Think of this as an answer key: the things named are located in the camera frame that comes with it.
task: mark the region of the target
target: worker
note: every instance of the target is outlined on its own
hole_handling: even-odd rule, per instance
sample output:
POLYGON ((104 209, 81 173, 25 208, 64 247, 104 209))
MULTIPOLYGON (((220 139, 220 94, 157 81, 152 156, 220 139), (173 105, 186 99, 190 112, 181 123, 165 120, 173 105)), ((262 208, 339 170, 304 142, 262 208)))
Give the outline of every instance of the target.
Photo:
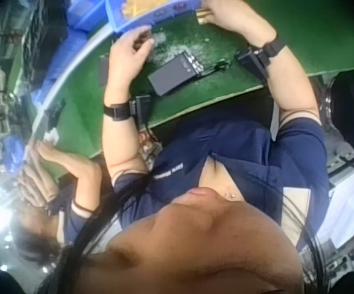
MULTIPOLYGON (((207 22, 252 46, 277 39, 242 0, 202 4, 212 11, 207 22)), ((325 293, 314 233, 328 207, 326 151, 301 64, 285 46, 266 68, 281 109, 276 141, 243 110, 199 113, 182 124, 149 172, 134 119, 110 111, 130 98, 154 45, 148 30, 124 34, 110 51, 102 139, 115 196, 62 253, 39 293, 325 293), (89 242, 117 212, 122 232, 105 253, 90 255, 89 242), (305 246, 313 253, 310 271, 298 255, 305 246)))
POLYGON ((23 258, 47 265, 61 247, 75 241, 79 231, 100 202, 102 171, 99 164, 83 156, 63 153, 47 141, 28 145, 31 162, 24 166, 19 190, 25 200, 17 205, 10 231, 23 258), (77 178, 59 189, 43 168, 40 157, 64 167, 77 178))

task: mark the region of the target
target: green workbench mat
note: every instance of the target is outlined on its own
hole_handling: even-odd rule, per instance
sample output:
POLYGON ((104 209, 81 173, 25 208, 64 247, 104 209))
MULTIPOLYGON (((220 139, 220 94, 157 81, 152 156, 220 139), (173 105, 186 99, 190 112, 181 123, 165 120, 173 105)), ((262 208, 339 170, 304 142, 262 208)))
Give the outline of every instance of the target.
MULTIPOLYGON (((336 0, 255 0, 250 1, 277 29, 309 75, 354 69, 354 10, 336 0)), ((149 89, 147 75, 172 57, 187 50, 205 66, 220 59, 232 60, 244 39, 213 25, 200 26, 194 14, 168 20, 153 28, 157 46, 132 92, 149 89)), ((99 59, 109 52, 111 38, 100 44, 67 79, 56 99, 71 101, 58 126, 58 148, 86 156, 101 150, 102 99, 99 86, 99 59)), ((189 111, 260 88, 244 69, 232 65, 226 72, 188 84, 157 100, 150 126, 179 117, 189 111)))

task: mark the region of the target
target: blue container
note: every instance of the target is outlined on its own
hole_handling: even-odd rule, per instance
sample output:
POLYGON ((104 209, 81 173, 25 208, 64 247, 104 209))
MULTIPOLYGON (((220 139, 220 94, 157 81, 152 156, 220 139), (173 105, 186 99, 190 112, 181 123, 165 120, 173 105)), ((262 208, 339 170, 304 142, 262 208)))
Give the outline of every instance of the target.
POLYGON ((165 5, 156 7, 136 18, 127 20, 121 11, 121 5, 126 0, 106 0, 106 11, 113 32, 126 32, 132 28, 156 23, 175 17, 184 12, 193 11, 200 7, 201 0, 170 0, 165 5))
POLYGON ((75 0, 67 9, 67 21, 71 28, 92 31, 107 20, 105 0, 75 0))

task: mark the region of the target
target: yellow item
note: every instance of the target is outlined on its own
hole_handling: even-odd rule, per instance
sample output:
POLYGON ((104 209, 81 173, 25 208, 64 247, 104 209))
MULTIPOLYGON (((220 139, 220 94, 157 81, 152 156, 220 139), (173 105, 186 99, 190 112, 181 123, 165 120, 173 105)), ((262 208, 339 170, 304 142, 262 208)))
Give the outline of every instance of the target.
POLYGON ((126 19, 137 17, 147 11, 166 4, 169 0, 127 0, 121 5, 126 19))

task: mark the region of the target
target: woman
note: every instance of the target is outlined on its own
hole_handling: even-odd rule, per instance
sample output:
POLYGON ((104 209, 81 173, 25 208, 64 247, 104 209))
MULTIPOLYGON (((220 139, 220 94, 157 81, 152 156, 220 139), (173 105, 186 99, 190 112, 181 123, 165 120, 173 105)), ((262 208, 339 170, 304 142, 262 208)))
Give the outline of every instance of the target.
MULTIPOLYGON (((208 22, 255 47, 277 36, 243 1, 203 5, 213 12, 208 22)), ((105 106, 129 99, 154 44, 142 42, 148 29, 128 32, 112 46, 105 106)), ((325 293, 320 251, 310 238, 328 206, 316 100, 287 47, 267 71, 282 109, 275 142, 241 111, 207 113, 182 126, 148 174, 134 120, 105 115, 104 154, 116 195, 101 204, 40 293, 325 293), (120 208, 123 231, 105 253, 89 255, 120 208), (305 244, 314 269, 303 269, 299 259, 295 246, 305 244)))
POLYGON ((61 246, 72 244, 84 223, 100 202, 102 171, 90 160, 55 149, 49 142, 29 144, 30 165, 24 166, 20 192, 28 205, 18 205, 10 224, 13 242, 20 255, 40 264, 58 255, 61 246), (77 185, 59 190, 42 167, 40 158, 64 167, 74 175, 77 185))

